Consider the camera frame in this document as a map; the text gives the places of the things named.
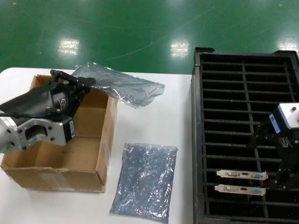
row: clear plastic bag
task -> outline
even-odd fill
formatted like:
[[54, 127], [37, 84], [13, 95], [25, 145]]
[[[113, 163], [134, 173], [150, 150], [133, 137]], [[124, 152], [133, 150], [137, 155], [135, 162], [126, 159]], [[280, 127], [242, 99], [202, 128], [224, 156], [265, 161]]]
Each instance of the clear plastic bag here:
[[177, 151], [174, 146], [126, 143], [110, 213], [168, 224]]
[[92, 88], [135, 108], [147, 106], [156, 96], [162, 95], [165, 88], [164, 84], [130, 76], [96, 63], [77, 66], [72, 75], [95, 78], [96, 83]]

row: black crate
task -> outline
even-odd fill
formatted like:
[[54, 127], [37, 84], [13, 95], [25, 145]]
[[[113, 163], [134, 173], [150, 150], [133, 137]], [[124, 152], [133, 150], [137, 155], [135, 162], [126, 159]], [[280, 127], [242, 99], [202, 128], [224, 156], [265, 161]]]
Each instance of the black crate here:
[[220, 193], [218, 184], [261, 186], [220, 178], [220, 169], [266, 171], [273, 179], [280, 158], [272, 145], [245, 149], [256, 126], [283, 102], [298, 102], [295, 51], [217, 53], [196, 48], [192, 76], [194, 223], [299, 223], [299, 190], [266, 195]]

